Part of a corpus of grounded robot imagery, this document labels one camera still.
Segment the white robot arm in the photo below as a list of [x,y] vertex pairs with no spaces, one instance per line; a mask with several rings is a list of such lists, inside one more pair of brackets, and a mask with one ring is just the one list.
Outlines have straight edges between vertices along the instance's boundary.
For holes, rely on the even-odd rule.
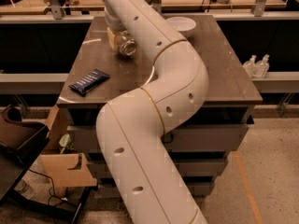
[[206,67],[190,42],[144,0],[105,2],[157,75],[100,110],[96,134],[108,169],[135,224],[207,224],[161,140],[204,103]]

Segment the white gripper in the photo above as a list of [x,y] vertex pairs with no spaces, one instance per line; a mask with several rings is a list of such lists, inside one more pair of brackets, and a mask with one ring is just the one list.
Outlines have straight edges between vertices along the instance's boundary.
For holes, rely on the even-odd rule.
[[107,28],[107,37],[110,47],[118,52],[121,42],[121,33],[125,30],[125,26],[121,20],[115,15],[114,11],[110,7],[105,7],[106,22],[109,26]]

